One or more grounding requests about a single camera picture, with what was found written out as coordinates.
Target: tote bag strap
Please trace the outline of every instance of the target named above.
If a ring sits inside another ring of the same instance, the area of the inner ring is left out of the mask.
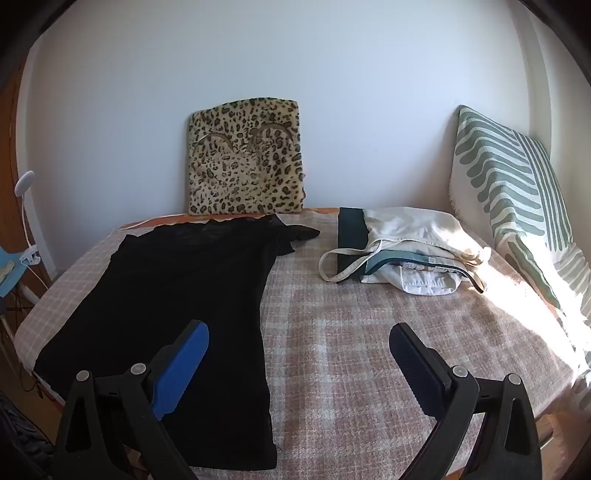
[[[330,250],[330,251],[326,252],[324,255],[322,255],[322,257],[320,257],[320,261],[318,262],[318,271],[320,272],[320,276],[322,277],[323,280],[333,282],[333,283],[340,282],[340,281],[346,279],[347,277],[351,276],[353,274],[353,272],[355,272],[355,270],[357,270],[359,267],[361,267],[362,265],[367,263],[367,260],[372,258],[377,253],[379,253],[381,249],[382,249],[382,240],[379,241],[378,247],[374,251],[373,251],[372,247],[366,248],[365,250],[358,250],[356,248],[335,248],[334,250]],[[336,274],[334,277],[329,277],[324,272],[324,268],[323,268],[324,261],[325,261],[326,257],[328,257],[331,254],[359,255],[359,254],[367,254],[367,253],[369,253],[369,255],[358,258],[353,263],[351,263],[350,266],[345,268],[341,273]]]

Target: lamp head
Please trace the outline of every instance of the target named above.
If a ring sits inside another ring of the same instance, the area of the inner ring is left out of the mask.
[[[33,180],[35,180],[35,172],[28,170],[23,173],[14,186],[14,195],[17,197],[25,195],[25,192],[33,185]]]

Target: dark blue gripper pad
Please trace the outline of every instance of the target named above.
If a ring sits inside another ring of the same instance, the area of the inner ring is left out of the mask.
[[[209,345],[209,330],[199,323],[154,384],[152,412],[158,420],[172,413]]]
[[[446,389],[451,384],[447,372],[406,323],[392,327],[389,345],[423,413],[441,420],[446,411]]]

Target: leopard print cushion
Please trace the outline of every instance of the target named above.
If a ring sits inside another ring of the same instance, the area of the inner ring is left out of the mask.
[[[251,98],[189,118],[189,214],[299,212],[297,103]]]

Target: checkered tablecloth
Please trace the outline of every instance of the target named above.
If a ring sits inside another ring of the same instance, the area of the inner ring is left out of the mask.
[[[278,465],[268,472],[198,470],[205,478],[399,477],[433,421],[422,415],[389,352],[396,322],[409,323],[449,364],[474,376],[500,380],[516,372],[535,414],[572,382],[572,348],[560,325],[495,252],[479,272],[485,294],[468,284],[448,296],[420,297],[383,284],[326,283],[318,260],[337,245],[337,215],[280,218],[321,234],[277,258],[261,303]],[[28,369],[98,282],[124,236],[149,230],[112,232],[49,289],[17,331],[17,352]],[[477,429],[474,421],[452,469],[467,461]]]

